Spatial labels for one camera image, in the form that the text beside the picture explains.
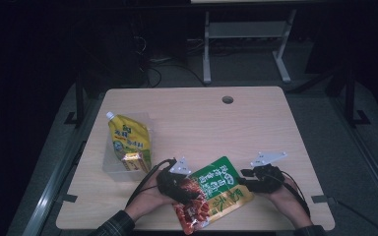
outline power cord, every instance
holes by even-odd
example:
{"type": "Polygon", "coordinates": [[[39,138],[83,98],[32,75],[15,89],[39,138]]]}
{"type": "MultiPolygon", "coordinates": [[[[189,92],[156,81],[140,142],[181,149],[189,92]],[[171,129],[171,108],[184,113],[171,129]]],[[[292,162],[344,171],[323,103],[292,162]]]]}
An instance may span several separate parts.
{"type": "Polygon", "coordinates": [[[338,204],[346,209],[348,209],[349,211],[353,212],[354,214],[356,214],[357,216],[361,217],[362,219],[364,219],[365,221],[367,221],[368,223],[370,223],[373,227],[375,227],[377,230],[378,230],[378,224],[375,223],[373,220],[369,219],[367,216],[363,215],[362,213],[358,212],[357,210],[355,210],[354,208],[352,208],[351,206],[341,202],[341,201],[338,201],[336,200],[335,198],[333,197],[328,197],[327,196],[327,199],[329,200],[329,203],[332,203],[332,204],[338,204]]]}
{"type": "MultiPolygon", "coordinates": [[[[178,68],[184,69],[184,70],[188,71],[189,73],[191,73],[202,84],[202,86],[206,87],[208,85],[208,84],[205,84],[202,81],[202,79],[195,72],[193,72],[192,70],[190,70],[187,67],[184,67],[184,66],[181,66],[181,65],[176,65],[176,64],[174,64],[174,65],[157,65],[157,67],[178,67],[178,68]]],[[[149,87],[155,88],[161,82],[162,75],[161,75],[161,72],[159,70],[157,70],[157,69],[155,69],[153,67],[150,67],[149,70],[153,70],[153,71],[155,71],[158,74],[158,82],[155,85],[152,85],[152,83],[150,81],[150,78],[148,80],[149,87]]]]}
{"type": "Polygon", "coordinates": [[[153,68],[153,67],[149,67],[148,70],[152,70],[152,71],[154,71],[154,72],[156,72],[156,73],[158,74],[158,80],[157,80],[157,82],[156,82],[154,85],[152,84],[152,81],[150,80],[150,76],[147,75],[147,84],[148,84],[148,87],[149,87],[149,88],[155,88],[155,87],[157,87],[157,86],[160,84],[160,82],[161,82],[161,79],[162,79],[161,72],[158,71],[158,70],[156,70],[156,69],[153,68]]]}
{"type": "Polygon", "coordinates": [[[268,175],[268,174],[264,174],[264,176],[272,178],[272,179],[276,180],[277,182],[280,182],[285,188],[287,188],[294,195],[296,200],[300,203],[302,208],[305,210],[306,214],[309,217],[311,217],[311,211],[309,210],[308,203],[305,201],[305,197],[303,197],[302,191],[300,190],[299,186],[296,184],[294,179],[289,174],[287,174],[284,171],[281,171],[281,173],[287,175],[293,181],[293,183],[296,185],[297,191],[295,191],[288,183],[285,183],[284,181],[279,180],[275,176],[268,175]]]}
{"type": "Polygon", "coordinates": [[[151,171],[149,171],[149,173],[146,175],[146,177],[144,177],[144,179],[140,182],[140,184],[137,186],[136,190],[134,191],[134,193],[131,195],[130,199],[128,200],[127,202],[127,205],[130,205],[131,202],[133,202],[133,200],[137,197],[137,195],[139,195],[141,192],[143,191],[146,191],[150,188],[154,188],[154,187],[157,187],[157,186],[153,186],[153,187],[149,187],[149,188],[146,188],[146,189],[142,189],[143,186],[147,183],[147,181],[149,181],[149,179],[156,173],[156,171],[158,171],[158,169],[165,163],[169,163],[171,164],[172,163],[172,159],[166,159],[162,162],[160,162],[159,164],[155,165],[153,167],[153,169],[151,171]]]}
{"type": "Polygon", "coordinates": [[[156,188],[156,187],[158,187],[158,185],[154,185],[154,186],[151,186],[151,187],[147,187],[146,189],[142,189],[142,190],[140,190],[139,193],[144,192],[144,191],[149,190],[149,189],[156,188]]]}

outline dark sleeve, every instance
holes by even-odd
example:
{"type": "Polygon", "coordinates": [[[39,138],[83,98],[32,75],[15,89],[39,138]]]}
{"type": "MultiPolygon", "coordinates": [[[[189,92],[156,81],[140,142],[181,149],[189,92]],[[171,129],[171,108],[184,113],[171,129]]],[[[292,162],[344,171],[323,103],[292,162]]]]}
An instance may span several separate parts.
{"type": "Polygon", "coordinates": [[[312,225],[293,231],[294,236],[325,236],[327,235],[321,225],[312,225]]]}
{"type": "Polygon", "coordinates": [[[131,235],[134,227],[133,219],[124,210],[120,210],[90,236],[127,236],[131,235]]]}

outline wire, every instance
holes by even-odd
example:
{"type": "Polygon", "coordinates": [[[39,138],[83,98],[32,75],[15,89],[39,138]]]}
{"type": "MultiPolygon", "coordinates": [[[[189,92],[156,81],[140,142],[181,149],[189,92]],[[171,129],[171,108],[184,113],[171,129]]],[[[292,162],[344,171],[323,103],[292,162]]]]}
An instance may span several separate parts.
{"type": "Polygon", "coordinates": [[[158,71],[158,70],[156,70],[155,68],[152,68],[152,67],[148,68],[148,70],[155,71],[155,72],[158,74],[158,81],[157,81],[157,83],[155,83],[154,85],[152,85],[152,82],[150,81],[150,76],[148,76],[148,79],[147,79],[148,87],[149,87],[149,88],[155,88],[155,87],[157,87],[157,86],[160,84],[160,82],[161,82],[161,79],[162,79],[161,72],[158,71]]]}
{"type": "Polygon", "coordinates": [[[204,47],[202,47],[205,44],[204,39],[201,39],[201,38],[188,39],[187,42],[188,42],[188,46],[191,46],[191,45],[189,45],[190,43],[197,42],[197,44],[195,44],[194,46],[191,46],[190,48],[187,49],[187,55],[188,56],[197,55],[196,52],[204,50],[204,47]]]}
{"type": "Polygon", "coordinates": [[[285,188],[287,188],[293,194],[293,196],[296,198],[296,200],[299,202],[299,204],[303,207],[303,209],[305,210],[306,214],[308,214],[308,216],[311,217],[311,211],[309,210],[308,203],[305,201],[305,198],[303,198],[303,196],[301,198],[299,196],[299,194],[297,193],[297,191],[295,191],[288,183],[285,183],[284,181],[279,180],[275,176],[268,175],[268,174],[264,174],[264,176],[267,176],[267,177],[270,177],[272,179],[275,179],[276,181],[278,181],[279,183],[281,183],[285,188]]]}
{"type": "Polygon", "coordinates": [[[193,72],[192,70],[190,70],[189,68],[186,68],[184,66],[180,66],[180,65],[157,65],[158,67],[179,67],[179,68],[182,68],[188,72],[190,72],[204,87],[207,86],[207,84],[205,84],[202,79],[195,73],[193,72]]]}
{"type": "Polygon", "coordinates": [[[149,190],[149,189],[153,189],[153,188],[155,188],[155,187],[158,187],[158,185],[154,185],[154,186],[151,186],[151,187],[149,187],[149,188],[142,189],[142,190],[140,190],[139,193],[141,193],[141,192],[143,192],[143,191],[146,191],[146,190],[149,190]]]}
{"type": "Polygon", "coordinates": [[[293,183],[296,185],[296,188],[297,188],[298,192],[300,193],[300,196],[302,197],[302,199],[305,199],[305,197],[304,197],[303,194],[302,194],[302,191],[301,191],[300,188],[299,188],[299,185],[296,184],[296,181],[294,181],[293,177],[291,177],[289,174],[287,174],[287,173],[284,172],[284,171],[281,171],[281,173],[287,175],[287,177],[289,177],[289,178],[293,181],[293,183]]]}
{"type": "Polygon", "coordinates": [[[88,55],[90,55],[100,66],[102,66],[107,72],[111,73],[112,75],[115,75],[115,73],[109,69],[107,65],[105,65],[103,62],[101,62],[96,56],[94,56],[80,41],[74,39],[75,42],[84,50],[88,55]]]}
{"type": "Polygon", "coordinates": [[[159,164],[155,165],[153,167],[153,169],[151,171],[149,171],[149,173],[146,175],[146,177],[144,177],[144,179],[137,186],[136,190],[134,191],[134,193],[131,195],[130,199],[128,200],[126,206],[130,205],[133,202],[133,200],[137,197],[137,195],[139,195],[141,193],[141,191],[142,191],[141,189],[143,188],[143,186],[156,173],[156,171],[158,171],[158,169],[160,168],[161,165],[165,164],[166,162],[168,162],[169,164],[171,164],[172,161],[173,161],[172,159],[166,159],[166,160],[160,162],[159,164]]]}
{"type": "Polygon", "coordinates": [[[214,57],[226,57],[236,53],[235,49],[236,47],[229,43],[217,41],[217,45],[211,45],[210,53],[214,57]]]}
{"type": "Polygon", "coordinates": [[[137,54],[140,54],[140,55],[143,55],[143,52],[146,50],[147,48],[147,42],[146,40],[143,38],[143,37],[140,37],[140,36],[134,36],[134,39],[138,39],[138,40],[142,40],[143,41],[143,48],[141,50],[138,50],[136,51],[137,54]]]}
{"type": "Polygon", "coordinates": [[[172,57],[163,57],[163,58],[158,58],[158,59],[150,59],[150,62],[153,62],[153,63],[156,63],[156,64],[161,64],[161,63],[164,63],[166,61],[170,61],[172,60],[173,58],[172,57]]]}
{"type": "Polygon", "coordinates": [[[346,209],[350,210],[351,212],[355,213],[356,215],[360,216],[361,218],[363,218],[364,220],[366,220],[367,222],[369,222],[372,226],[374,226],[376,229],[378,229],[378,224],[376,224],[374,221],[372,221],[371,219],[367,218],[366,216],[364,216],[362,213],[358,212],[357,210],[351,208],[350,206],[344,204],[343,202],[340,202],[340,201],[337,201],[336,202],[345,207],[346,209]]]}

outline person's arm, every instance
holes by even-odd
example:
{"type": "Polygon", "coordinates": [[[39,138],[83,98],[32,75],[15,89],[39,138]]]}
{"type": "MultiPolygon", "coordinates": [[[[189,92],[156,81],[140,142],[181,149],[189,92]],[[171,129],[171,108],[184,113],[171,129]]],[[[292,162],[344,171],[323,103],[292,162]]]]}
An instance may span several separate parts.
{"type": "Polygon", "coordinates": [[[143,186],[142,192],[125,207],[110,219],[105,221],[101,227],[91,233],[91,236],[127,236],[135,227],[135,223],[143,215],[152,212],[154,209],[175,203],[175,200],[160,193],[157,188],[157,176],[155,173],[143,186]]]}
{"type": "MultiPolygon", "coordinates": [[[[293,181],[285,178],[293,189],[297,189],[293,181]]],[[[296,200],[295,196],[284,186],[271,194],[260,194],[269,199],[275,207],[292,223],[295,236],[323,236],[327,235],[321,225],[314,225],[311,218],[303,209],[302,205],[296,200]]]]}

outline white cap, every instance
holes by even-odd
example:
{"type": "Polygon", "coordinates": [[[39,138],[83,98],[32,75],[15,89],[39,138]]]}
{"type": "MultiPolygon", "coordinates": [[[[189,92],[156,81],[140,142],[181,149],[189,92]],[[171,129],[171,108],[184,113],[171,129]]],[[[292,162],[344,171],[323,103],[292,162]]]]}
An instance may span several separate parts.
{"type": "Polygon", "coordinates": [[[109,119],[109,120],[112,120],[114,117],[115,117],[115,115],[112,113],[112,112],[108,112],[108,113],[106,113],[106,117],[109,119]]]}

